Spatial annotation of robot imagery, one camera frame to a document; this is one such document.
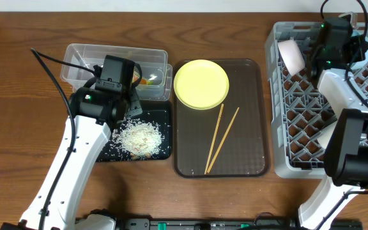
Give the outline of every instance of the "round plate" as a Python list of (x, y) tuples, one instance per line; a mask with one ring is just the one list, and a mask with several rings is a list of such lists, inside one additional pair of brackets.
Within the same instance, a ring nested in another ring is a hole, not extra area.
[(227, 73), (218, 64), (195, 60), (183, 65), (174, 78), (177, 98), (193, 109), (211, 109), (227, 96)]

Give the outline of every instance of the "wooden table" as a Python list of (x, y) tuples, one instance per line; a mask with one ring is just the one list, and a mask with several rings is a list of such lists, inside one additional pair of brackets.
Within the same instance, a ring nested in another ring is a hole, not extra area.
[[(278, 21), (318, 21), (317, 13), (0, 13), (0, 226), (16, 223), (39, 190), (61, 142), (66, 111), (29, 51), (62, 59), (70, 43), (164, 49), (173, 66), (184, 59), (251, 58), (262, 72), (270, 129), (264, 42)], [(59, 79), (61, 66), (48, 63)], [(61, 82), (67, 95), (70, 85)], [(108, 208), (120, 217), (253, 219), (293, 216), (318, 180), (286, 180), (273, 168), (262, 178), (188, 180), (172, 158), (96, 164), (78, 216)], [(368, 196), (340, 214), (368, 229)]]

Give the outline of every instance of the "wooden stick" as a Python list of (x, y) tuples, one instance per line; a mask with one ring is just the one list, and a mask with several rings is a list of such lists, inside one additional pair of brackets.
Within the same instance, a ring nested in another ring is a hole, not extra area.
[(217, 136), (218, 126), (220, 125), (221, 114), (222, 114), (222, 109), (223, 108), (224, 108), (224, 104), (221, 104), (221, 110), (220, 110), (220, 114), (218, 115), (217, 125), (215, 126), (214, 136), (212, 137), (212, 143), (211, 143), (210, 153), (208, 154), (208, 159), (207, 159), (207, 164), (205, 166), (204, 175), (207, 174), (208, 163), (210, 162), (212, 149), (214, 148), (215, 137)]
[(233, 125), (234, 119), (235, 119), (236, 114), (238, 113), (238, 110), (239, 110), (239, 109), (240, 109), (239, 107), (236, 109), (235, 114), (234, 114), (234, 116), (233, 116), (233, 119), (232, 119), (232, 120), (231, 120), (231, 122), (229, 123), (228, 128), (227, 128), (227, 131), (225, 131), (224, 137), (222, 138), (221, 143), (220, 143), (220, 145), (218, 146), (217, 151), (215, 152), (215, 156), (214, 156), (214, 158), (212, 159), (212, 162), (211, 162), (211, 164), (210, 164), (210, 167), (209, 167), (209, 168), (208, 168), (208, 170), (207, 170), (207, 173), (210, 173), (211, 168), (212, 168), (212, 165), (214, 164), (215, 159), (217, 159), (217, 156), (218, 156), (218, 154), (219, 154), (219, 152), (220, 152), (220, 150), (221, 150), (222, 144), (224, 143), (225, 138), (227, 137), (227, 134), (228, 134), (228, 132), (229, 132), (229, 129), (230, 129), (230, 128), (231, 128), (231, 126)]

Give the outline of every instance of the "black tray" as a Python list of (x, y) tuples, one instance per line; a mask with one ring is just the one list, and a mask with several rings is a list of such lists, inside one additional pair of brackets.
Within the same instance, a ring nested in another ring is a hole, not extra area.
[[(249, 59), (212, 61), (226, 71), (229, 92), (223, 101), (211, 160), (236, 108), (240, 110), (211, 172), (204, 175), (220, 106), (199, 111), (175, 98), (174, 169), (185, 178), (262, 176), (269, 169), (270, 157), (259, 67)], [(179, 70), (187, 62), (177, 64), (174, 69)]]
[(164, 160), (171, 155), (172, 126), (171, 126), (171, 104), (169, 102), (152, 102), (147, 100), (140, 101), (143, 113), (136, 118), (146, 122), (155, 122), (160, 125), (159, 131), (164, 135), (160, 151), (157, 155), (150, 158), (132, 158), (129, 153), (118, 151), (112, 141), (106, 143), (97, 158), (97, 162), (113, 162), (126, 160)]

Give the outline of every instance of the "dish rack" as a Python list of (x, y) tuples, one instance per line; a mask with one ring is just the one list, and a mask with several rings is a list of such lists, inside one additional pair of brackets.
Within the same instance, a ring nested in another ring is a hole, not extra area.
[[(361, 32), (364, 23), (357, 26)], [(306, 62), (309, 44), (318, 37), (320, 27), (321, 22), (278, 22), (265, 42), (274, 168), (282, 178), (321, 178), (325, 174), (325, 150), (316, 139), (337, 118), (326, 98), (307, 80), (306, 69), (291, 76), (278, 50), (278, 42), (294, 39)], [(368, 62), (354, 78), (368, 98)], [(360, 144), (368, 145), (365, 139)]]

